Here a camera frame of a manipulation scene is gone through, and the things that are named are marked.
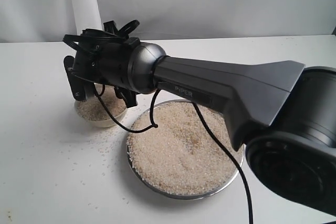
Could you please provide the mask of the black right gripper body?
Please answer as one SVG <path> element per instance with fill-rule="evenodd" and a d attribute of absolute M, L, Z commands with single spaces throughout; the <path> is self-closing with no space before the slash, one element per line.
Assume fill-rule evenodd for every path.
<path fill-rule="evenodd" d="M 69 47 L 76 51 L 73 74 L 91 83 L 131 90 L 128 65 L 135 37 L 70 37 Z"/>

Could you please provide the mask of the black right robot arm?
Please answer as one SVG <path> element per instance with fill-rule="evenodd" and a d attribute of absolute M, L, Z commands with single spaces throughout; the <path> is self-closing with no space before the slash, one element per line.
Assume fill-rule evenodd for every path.
<path fill-rule="evenodd" d="M 165 90 L 220 113 L 232 148 L 246 145 L 258 180 L 275 194 L 335 215 L 335 69 L 295 61 L 260 65 L 174 58 L 138 38 L 65 35 L 77 100 L 95 83 L 127 107 Z"/>

